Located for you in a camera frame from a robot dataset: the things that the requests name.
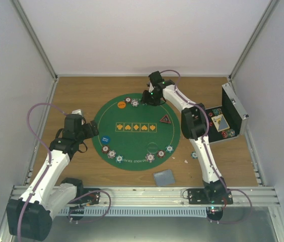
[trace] vent grille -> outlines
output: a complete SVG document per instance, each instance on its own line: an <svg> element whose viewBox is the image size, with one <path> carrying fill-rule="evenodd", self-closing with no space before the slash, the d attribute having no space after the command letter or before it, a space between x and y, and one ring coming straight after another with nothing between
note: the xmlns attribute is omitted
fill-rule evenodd
<svg viewBox="0 0 284 242"><path fill-rule="evenodd" d="M101 216L106 212L106 208L86 207L83 214L72 214L72 216ZM64 208L58 216L68 216L69 208ZM107 216L112 217L207 217L206 208L132 208L132 207L113 207Z"/></svg>

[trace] round green mat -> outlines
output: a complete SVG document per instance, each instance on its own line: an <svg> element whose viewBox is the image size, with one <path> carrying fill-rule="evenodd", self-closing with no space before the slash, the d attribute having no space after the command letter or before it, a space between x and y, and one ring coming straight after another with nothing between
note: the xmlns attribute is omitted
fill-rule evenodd
<svg viewBox="0 0 284 242"><path fill-rule="evenodd" d="M142 105L142 94L130 93L118 96L107 102L96 114L99 136L93 138L97 153L106 162L125 170L147 170L165 162L172 153L165 153L163 158L157 156L158 150L165 150L171 145L177 148L180 139L179 120L167 104L161 106ZM137 99L139 105L118 103L126 97ZM168 115L171 124L161 123L160 119ZM102 147L108 145L116 155L122 155L123 161L117 163L115 158L108 158ZM146 160L146 154L153 153L155 160Z"/></svg>

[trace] wooden tabletop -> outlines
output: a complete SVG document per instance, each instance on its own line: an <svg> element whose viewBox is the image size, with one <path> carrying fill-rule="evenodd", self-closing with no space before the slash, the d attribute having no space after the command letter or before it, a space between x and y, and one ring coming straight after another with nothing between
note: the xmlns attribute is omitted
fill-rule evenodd
<svg viewBox="0 0 284 242"><path fill-rule="evenodd" d="M57 84L52 103L66 113L82 109L86 120L92 120L107 101L126 93L142 93L147 89L148 81L147 77L62 77ZM191 100L202 102L209 108L221 105L222 84L226 82L226 78L183 77L179 89ZM180 113L172 104L169 105L180 119ZM46 144L50 144L58 129L63 128L63 122L64 116L51 108L43 134ZM173 186L202 186L200 165L197 159L191 158L193 148L183 135L177 149L167 161L144 171L116 168L98 155L91 140L87 140L86 144L88 151L75 154L57 184L65 177L73 177L83 180L86 186L155 186L153 173L171 169L176 180ZM210 147L228 186L257 186L244 137L212 144ZM40 147L32 178L39 171L46 155L46 150Z"/></svg>

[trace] orange button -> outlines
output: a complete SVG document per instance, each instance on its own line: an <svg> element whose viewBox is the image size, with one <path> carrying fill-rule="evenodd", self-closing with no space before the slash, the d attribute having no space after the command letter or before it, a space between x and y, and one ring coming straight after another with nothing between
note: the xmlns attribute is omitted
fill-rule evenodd
<svg viewBox="0 0 284 242"><path fill-rule="evenodd" d="M120 101L120 102L117 104L117 106L118 106L119 108L125 108L126 103L123 102L123 101Z"/></svg>

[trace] red triangle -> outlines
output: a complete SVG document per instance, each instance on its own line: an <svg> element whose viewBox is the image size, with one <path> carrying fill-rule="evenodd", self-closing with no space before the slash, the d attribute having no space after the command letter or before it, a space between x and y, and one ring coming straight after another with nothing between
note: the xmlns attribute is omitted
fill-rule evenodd
<svg viewBox="0 0 284 242"><path fill-rule="evenodd" d="M162 119L160 119L160 122L166 123L166 124L171 124L171 121L170 121L169 116L167 114L164 115Z"/></svg>

